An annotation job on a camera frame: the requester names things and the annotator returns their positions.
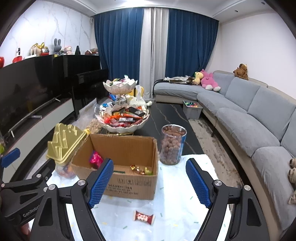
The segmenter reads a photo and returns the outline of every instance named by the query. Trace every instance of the television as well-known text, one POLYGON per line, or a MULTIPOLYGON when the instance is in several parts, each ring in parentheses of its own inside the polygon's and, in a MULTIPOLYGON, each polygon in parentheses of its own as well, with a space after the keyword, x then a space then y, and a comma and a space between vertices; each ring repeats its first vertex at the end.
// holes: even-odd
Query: television
POLYGON ((54 55, 24 59, 0 69, 0 132, 5 135, 36 108, 60 95, 54 55))

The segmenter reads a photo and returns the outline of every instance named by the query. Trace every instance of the sofa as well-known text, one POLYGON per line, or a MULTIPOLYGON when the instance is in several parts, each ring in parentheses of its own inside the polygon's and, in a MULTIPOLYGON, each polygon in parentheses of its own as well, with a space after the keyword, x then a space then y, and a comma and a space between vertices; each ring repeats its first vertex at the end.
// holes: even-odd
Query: sofa
POLYGON ((198 100, 248 176, 271 241, 278 241, 296 217, 296 205, 288 204, 294 189, 287 177, 289 161, 296 157, 296 100, 263 82, 246 81, 229 72, 215 71, 213 78, 220 92, 160 83, 166 86, 155 86, 156 101, 198 100))

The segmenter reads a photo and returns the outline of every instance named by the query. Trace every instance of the cardboard box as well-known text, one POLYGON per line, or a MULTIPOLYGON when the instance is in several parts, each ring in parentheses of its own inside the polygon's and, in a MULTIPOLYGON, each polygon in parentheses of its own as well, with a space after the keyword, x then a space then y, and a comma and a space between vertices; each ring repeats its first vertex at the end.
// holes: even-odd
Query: cardboard box
POLYGON ((72 159, 74 172, 80 179, 86 179, 94 171, 89 159, 97 151, 103 159, 114 162, 114 172, 105 195, 131 199, 153 200, 158 173, 157 141, 153 137, 117 136, 90 134, 72 159), (148 167, 153 175, 139 175, 131 170, 131 165, 142 170, 148 167))

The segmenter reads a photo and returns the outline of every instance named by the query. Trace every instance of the white tablecloth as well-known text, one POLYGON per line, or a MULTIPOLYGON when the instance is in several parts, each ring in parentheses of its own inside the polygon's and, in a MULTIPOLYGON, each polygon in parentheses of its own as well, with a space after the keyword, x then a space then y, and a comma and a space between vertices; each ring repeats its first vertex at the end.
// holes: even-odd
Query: white tablecloth
MULTIPOLYGON (((218 179, 207 155, 182 156, 179 164, 166 166, 159 162, 155 198, 152 201, 125 199, 103 195, 101 202, 93 209, 93 215, 107 241, 192 241, 196 237, 208 209, 202 205, 187 177, 185 164, 194 158, 201 169, 218 179), (154 214, 151 226, 133 221, 134 211, 147 215, 154 214)), ((68 180, 53 172, 47 184, 59 188, 71 186, 78 177, 68 180)), ((67 204, 72 232, 76 241, 82 240, 72 205, 67 204)), ((226 209, 224 222, 217 240, 225 240, 231 214, 226 209)))

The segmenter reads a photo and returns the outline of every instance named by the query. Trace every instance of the coffee table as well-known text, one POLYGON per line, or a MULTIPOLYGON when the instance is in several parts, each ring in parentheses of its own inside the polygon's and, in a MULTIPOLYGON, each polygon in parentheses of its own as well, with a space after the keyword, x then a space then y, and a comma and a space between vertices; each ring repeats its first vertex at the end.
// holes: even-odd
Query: coffee table
MULTIPOLYGON (((153 136, 160 142, 162 126, 169 123, 181 125, 187 130, 183 156, 175 166, 166 166, 159 161, 154 200, 103 195, 100 203, 92 209, 92 213, 106 241, 192 241, 208 212, 208 209, 200 204, 186 175, 186 161, 195 158, 200 167, 208 171, 214 180, 218 177, 210 159, 203 154, 181 106, 153 104, 149 109, 151 114, 149 120, 134 134, 153 136), (151 226, 134 221, 135 210, 147 215, 154 214, 154 224, 151 226)), ((78 177, 66 179, 54 171, 47 184, 56 184, 61 188, 72 186, 78 180, 78 177)), ((75 240, 82 241, 72 205, 67 204, 67 212, 75 240)), ((231 214, 227 208, 219 241, 225 240, 230 219, 231 214)))

